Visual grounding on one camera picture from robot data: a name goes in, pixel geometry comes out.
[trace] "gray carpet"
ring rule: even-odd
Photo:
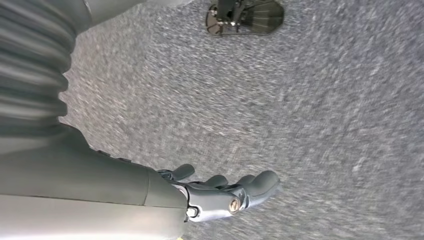
[[[184,240],[424,239],[424,3],[285,0],[279,32],[228,38],[205,33],[208,5],[81,35],[64,121],[155,169],[279,174],[262,207]]]

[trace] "gray plastic casing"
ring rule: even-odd
[[[92,150],[58,120],[77,35],[140,2],[0,1],[0,238],[184,233],[181,192],[149,167]]]

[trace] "humanoid robot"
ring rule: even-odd
[[[0,238],[175,240],[187,222],[236,215],[278,187],[272,171],[183,183],[189,164],[113,158],[59,122],[78,34],[141,2],[0,1]]]

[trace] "screw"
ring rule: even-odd
[[[186,212],[187,216],[189,216],[190,218],[194,218],[198,215],[198,210],[194,207],[189,207],[187,208],[187,212]]]
[[[231,214],[235,214],[240,210],[240,207],[241,207],[240,199],[233,198],[231,202],[229,203],[228,209]]]

